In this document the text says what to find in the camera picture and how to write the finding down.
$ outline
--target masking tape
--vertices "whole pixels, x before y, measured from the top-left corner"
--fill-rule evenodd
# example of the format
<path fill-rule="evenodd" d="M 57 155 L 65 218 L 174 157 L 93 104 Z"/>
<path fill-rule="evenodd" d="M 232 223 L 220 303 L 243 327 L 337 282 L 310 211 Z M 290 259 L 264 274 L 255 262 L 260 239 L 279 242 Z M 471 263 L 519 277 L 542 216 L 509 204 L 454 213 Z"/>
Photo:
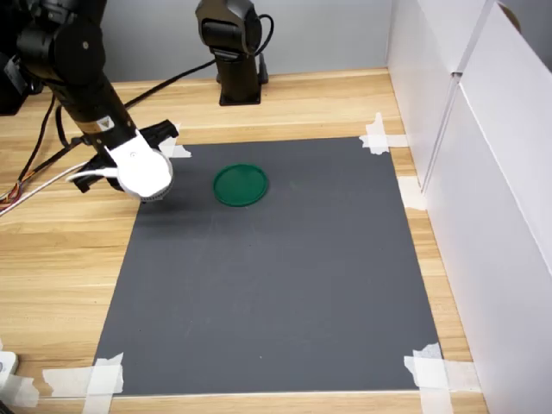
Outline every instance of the masking tape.
<path fill-rule="evenodd" d="M 0 352 L 3 349 L 0 340 Z M 39 392 L 33 386 L 33 378 L 20 377 L 9 373 L 0 388 L 0 400 L 6 405 L 22 408 L 34 408 L 38 405 Z"/>
<path fill-rule="evenodd" d="M 366 126 L 366 135 L 360 137 L 363 148 L 370 148 L 370 152 L 382 155 L 389 152 L 389 147 L 408 147 L 406 135 L 387 135 L 381 112 L 376 114 L 373 123 Z"/>
<path fill-rule="evenodd" d="M 427 210 L 425 196 L 417 181 L 417 177 L 398 177 L 398 188 L 400 197 L 407 209 Z"/>
<path fill-rule="evenodd" d="M 174 125 L 180 131 L 180 124 Z M 167 138 L 159 145 L 159 150 L 167 158 L 191 158 L 191 152 L 186 151 L 182 145 L 176 145 L 177 138 Z"/>
<path fill-rule="evenodd" d="M 439 344 L 405 356 L 405 367 L 420 389 L 423 414 L 453 414 L 451 392 L 481 392 L 472 362 L 446 361 Z"/>
<path fill-rule="evenodd" d="M 113 394 L 122 392 L 122 356 L 100 358 L 94 367 L 45 369 L 42 376 L 52 387 L 53 398 L 86 398 L 83 414 L 106 414 Z"/>

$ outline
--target wood grain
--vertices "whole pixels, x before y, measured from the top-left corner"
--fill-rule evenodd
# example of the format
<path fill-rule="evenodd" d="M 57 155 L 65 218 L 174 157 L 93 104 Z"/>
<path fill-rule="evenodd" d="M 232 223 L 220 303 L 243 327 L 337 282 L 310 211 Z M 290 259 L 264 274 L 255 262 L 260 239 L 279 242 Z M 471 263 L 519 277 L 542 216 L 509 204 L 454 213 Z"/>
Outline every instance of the wood grain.
<path fill-rule="evenodd" d="M 116 85 L 123 101 L 152 82 Z M 181 123 L 179 142 L 216 143 L 358 136 L 381 112 L 388 134 L 404 129 L 386 69 L 274 76 L 259 106 L 218 106 L 218 85 L 188 80 L 131 110 L 140 127 L 171 119 Z M 0 118 L 0 185 L 6 189 L 32 150 L 49 103 L 46 92 L 30 97 L 15 117 Z M 64 116 L 68 136 L 78 130 Z M 55 153 L 55 127 L 48 124 L 39 160 Z M 79 147 L 37 179 L 92 156 Z M 410 150 L 393 148 L 397 175 L 415 175 Z M 0 219 L 0 336 L 19 354 L 18 374 L 35 378 L 39 407 L 18 412 L 79 412 L 82 401 L 52 400 L 42 369 L 92 363 L 138 203 L 100 183 L 80 195 L 65 183 L 52 185 Z M 427 212 L 406 211 L 423 280 L 445 358 L 471 355 Z M 486 412 L 480 394 L 455 394 L 455 412 Z M 112 412 L 190 413 L 419 413 L 417 392 L 276 394 L 115 398 Z"/>

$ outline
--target wire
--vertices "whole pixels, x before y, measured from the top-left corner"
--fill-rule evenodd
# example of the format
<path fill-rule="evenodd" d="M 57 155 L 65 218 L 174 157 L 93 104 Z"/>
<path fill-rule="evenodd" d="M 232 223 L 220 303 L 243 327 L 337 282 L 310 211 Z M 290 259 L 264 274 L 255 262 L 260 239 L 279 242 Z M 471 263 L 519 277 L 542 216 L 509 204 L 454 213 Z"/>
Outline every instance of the wire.
<path fill-rule="evenodd" d="M 261 53 L 265 51 L 270 41 L 273 39 L 274 35 L 274 19 L 270 15 L 260 15 L 259 18 L 262 19 L 268 19 L 270 21 L 270 30 L 268 31 L 268 36 L 265 42 L 262 44 L 261 47 L 257 49 L 257 52 L 255 52 L 255 56 L 259 56 Z"/>
<path fill-rule="evenodd" d="M 72 173 L 73 171 L 76 171 L 78 170 L 79 168 L 82 168 L 83 166 L 85 166 L 86 164 L 88 163 L 88 161 L 86 162 L 81 162 L 80 164 L 77 164 L 76 166 L 72 166 L 71 168 L 68 168 L 66 169 L 64 172 L 62 172 L 61 174 L 58 174 L 56 175 L 54 178 L 48 180 L 46 183 L 44 183 L 43 185 L 41 185 L 40 187 L 37 187 L 35 190 L 32 190 L 29 194 L 25 195 L 24 197 L 22 197 L 21 199 L 19 199 L 18 201 L 14 202 L 13 204 L 11 204 L 8 208 L 0 211 L 0 217 L 8 214 L 10 211 L 12 211 L 15 207 L 25 203 L 27 200 L 29 200 L 31 197 L 33 197 L 34 195 L 36 195 L 37 193 L 39 193 L 40 191 L 44 190 L 45 188 L 49 187 L 50 185 L 52 185 L 53 183 L 55 183 L 56 181 L 64 178 L 67 174 L 70 174 Z"/>
<path fill-rule="evenodd" d="M 201 71 L 201 70 L 203 70 L 203 69 L 205 69 L 209 66 L 213 66 L 215 64 L 215 62 L 216 62 L 215 60 L 210 60 L 209 62 L 203 63 L 200 66 L 197 66 L 197 67 L 194 67 L 193 69 L 190 69 L 189 71 L 182 72 L 182 73 L 180 73 L 176 76 L 173 76 L 172 78 L 166 80 L 165 82 L 161 82 L 157 86 L 154 86 L 149 91 L 145 91 L 144 93 L 142 93 L 138 97 L 135 97 L 134 99 L 131 99 L 130 101 L 128 101 L 127 103 L 124 104 L 124 107 L 129 110 L 133 106 L 136 106 L 137 104 L 139 104 L 144 99 L 147 99 L 147 98 L 151 97 L 154 93 L 157 93 L 160 90 L 167 88 L 167 86 L 172 85 L 177 80 L 181 80 L 185 76 L 192 75 L 195 72 L 199 72 L 199 71 Z"/>
<path fill-rule="evenodd" d="M 38 141 L 36 142 L 33 153 L 28 159 L 27 164 L 23 168 L 23 171 L 21 171 L 21 174 L 19 174 L 19 178 L 17 179 L 17 181 L 23 180 L 25 175 L 27 175 L 28 169 L 31 167 L 31 164 L 33 164 L 33 161 L 35 160 L 36 155 L 38 154 L 38 150 L 41 148 L 42 141 L 44 141 L 44 134 L 46 133 L 46 126 L 48 124 L 48 119 L 50 118 L 50 114 L 52 113 L 54 104 L 55 104 L 55 96 L 52 94 L 52 102 L 50 102 L 50 106 L 48 107 L 46 115 L 44 115 L 44 119 L 42 120 L 41 132 L 38 135 Z"/>
<path fill-rule="evenodd" d="M 63 120 L 61 119 L 61 110 L 62 106 L 58 106 L 55 110 L 55 126 L 58 129 L 58 137 L 60 138 L 61 145 L 67 148 L 69 147 L 69 142 L 67 142 L 66 132 L 63 129 Z"/>
<path fill-rule="evenodd" d="M 46 126 L 47 126 L 47 123 L 48 123 L 48 119 L 50 118 L 50 115 L 52 114 L 52 109 L 53 109 L 54 104 L 55 104 L 55 96 L 52 95 L 52 101 L 50 102 L 50 106 L 48 107 L 46 115 L 44 115 L 44 119 L 42 120 L 41 132 L 39 133 L 38 140 L 36 142 L 36 145 L 34 146 L 34 150 L 31 153 L 31 156 L 29 157 L 29 159 L 27 161 L 27 164 L 25 164 L 25 167 L 22 169 L 21 173 L 19 174 L 19 177 L 17 178 L 17 181 L 14 184 L 14 186 L 12 187 L 12 189 L 5 192 L 2 196 L 0 196 L 0 204 L 13 203 L 15 198 L 17 197 L 17 194 L 21 192 L 24 181 L 26 180 L 26 178 L 28 176 L 28 169 L 33 164 L 33 161 L 35 160 L 36 155 L 38 154 L 38 151 L 41 148 L 42 142 L 44 141 L 44 134 L 46 133 Z"/>

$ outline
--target green plastic disc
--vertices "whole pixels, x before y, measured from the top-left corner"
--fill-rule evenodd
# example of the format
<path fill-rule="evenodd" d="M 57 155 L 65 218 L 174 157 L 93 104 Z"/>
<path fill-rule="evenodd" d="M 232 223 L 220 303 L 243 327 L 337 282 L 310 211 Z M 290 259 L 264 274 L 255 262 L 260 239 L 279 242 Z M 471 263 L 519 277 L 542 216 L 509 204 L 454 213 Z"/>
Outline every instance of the green plastic disc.
<path fill-rule="evenodd" d="M 267 194 L 268 178 L 257 166 L 227 166 L 215 177 L 213 191 L 222 204 L 245 207 L 255 204 Z"/>

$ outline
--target white partition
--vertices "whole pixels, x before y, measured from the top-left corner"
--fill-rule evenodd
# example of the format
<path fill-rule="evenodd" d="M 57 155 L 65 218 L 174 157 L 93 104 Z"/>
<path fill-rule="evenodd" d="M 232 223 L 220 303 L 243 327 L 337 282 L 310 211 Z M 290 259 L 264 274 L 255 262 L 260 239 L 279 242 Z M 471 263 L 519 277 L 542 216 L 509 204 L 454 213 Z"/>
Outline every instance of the white partition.
<path fill-rule="evenodd" d="M 464 92 L 426 192 L 491 413 L 552 412 L 552 279 Z"/>
<path fill-rule="evenodd" d="M 455 82 L 417 0 L 394 1 L 387 64 L 423 185 Z"/>
<path fill-rule="evenodd" d="M 418 0 L 449 72 L 463 72 L 480 17 L 493 0 Z"/>
<path fill-rule="evenodd" d="M 495 6 L 461 83 L 551 267 L 552 74 Z"/>

